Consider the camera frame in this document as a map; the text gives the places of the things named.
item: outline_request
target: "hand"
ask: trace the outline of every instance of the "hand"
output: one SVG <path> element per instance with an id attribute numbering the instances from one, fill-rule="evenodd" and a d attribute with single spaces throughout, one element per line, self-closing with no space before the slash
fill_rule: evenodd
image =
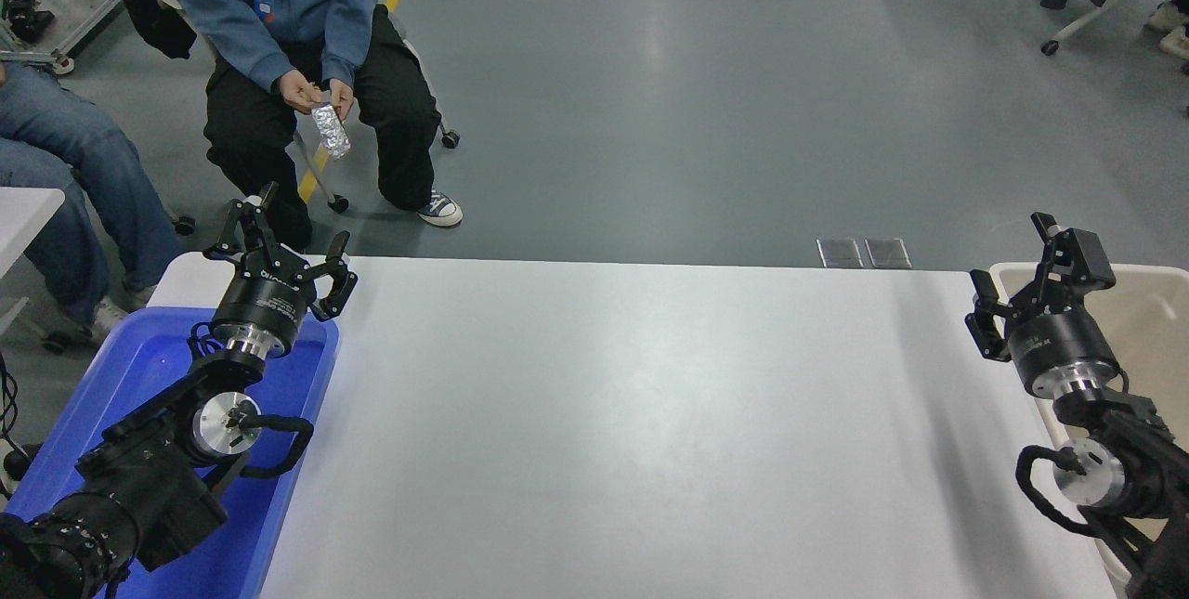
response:
<path id="1" fill-rule="evenodd" d="M 285 105 L 301 113 L 309 113 L 312 108 L 322 105 L 322 92 L 317 90 L 317 87 L 306 80 L 306 75 L 297 70 L 289 70 L 281 75 L 281 78 L 277 78 L 277 90 L 281 92 Z"/>
<path id="2" fill-rule="evenodd" d="M 347 120 L 353 103 L 356 103 L 356 92 L 339 78 L 331 78 L 331 107 L 338 113 L 340 121 Z"/>

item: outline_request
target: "table surface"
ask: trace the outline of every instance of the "table surface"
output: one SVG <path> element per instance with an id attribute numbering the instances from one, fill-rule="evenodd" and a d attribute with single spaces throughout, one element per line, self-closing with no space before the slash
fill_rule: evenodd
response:
<path id="1" fill-rule="evenodd" d="M 0 188 L 0 277 L 65 201 L 59 189 Z"/>
<path id="2" fill-rule="evenodd" d="M 1048 435 L 964 273 L 352 270 L 264 599 L 1114 595 L 1015 487 Z M 229 276 L 187 253 L 152 303 Z"/>

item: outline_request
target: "metal floor plate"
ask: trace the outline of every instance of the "metal floor plate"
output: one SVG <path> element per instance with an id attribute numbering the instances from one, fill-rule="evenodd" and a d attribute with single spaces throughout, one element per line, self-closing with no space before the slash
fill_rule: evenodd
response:
<path id="1" fill-rule="evenodd" d="M 856 240 L 818 240 L 822 265 L 829 270 L 862 270 L 863 258 Z"/>
<path id="2" fill-rule="evenodd" d="M 904 248 L 904 240 L 864 240 L 867 244 L 867 256 L 872 259 L 872 267 L 876 270 L 912 270 L 912 261 L 908 260 L 908 252 Z"/>

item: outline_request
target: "blue plastic tray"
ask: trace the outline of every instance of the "blue plastic tray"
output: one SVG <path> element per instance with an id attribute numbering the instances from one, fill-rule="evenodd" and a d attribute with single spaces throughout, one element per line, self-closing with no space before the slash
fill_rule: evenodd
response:
<path id="1" fill-rule="evenodd" d="M 185 376 L 190 327 L 208 308 L 144 308 L 108 338 L 51 430 L 6 509 L 26 521 L 82 485 L 74 465 L 102 430 Z M 332 321 L 307 316 L 292 352 L 269 359 L 264 380 L 247 389 L 265 414 L 315 422 L 339 345 Z M 292 435 L 265 431 L 252 447 L 253 466 L 279 462 Z M 301 464 L 273 480 L 237 479 L 222 497 L 228 521 L 203 543 L 153 573 L 139 563 L 120 585 L 120 599 L 253 599 L 264 584 Z"/>

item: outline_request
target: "jeans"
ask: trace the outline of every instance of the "jeans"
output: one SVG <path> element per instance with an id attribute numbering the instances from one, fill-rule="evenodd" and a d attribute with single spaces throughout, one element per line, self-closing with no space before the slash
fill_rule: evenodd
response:
<path id="1" fill-rule="evenodd" d="M 119 248 L 124 285 L 156 285 L 182 244 L 140 168 L 136 146 L 106 113 L 46 70 L 5 62 L 0 87 L 0 185 L 62 189 L 65 202 L 25 256 L 71 320 L 90 324 L 108 270 L 87 215 L 90 198 Z"/>

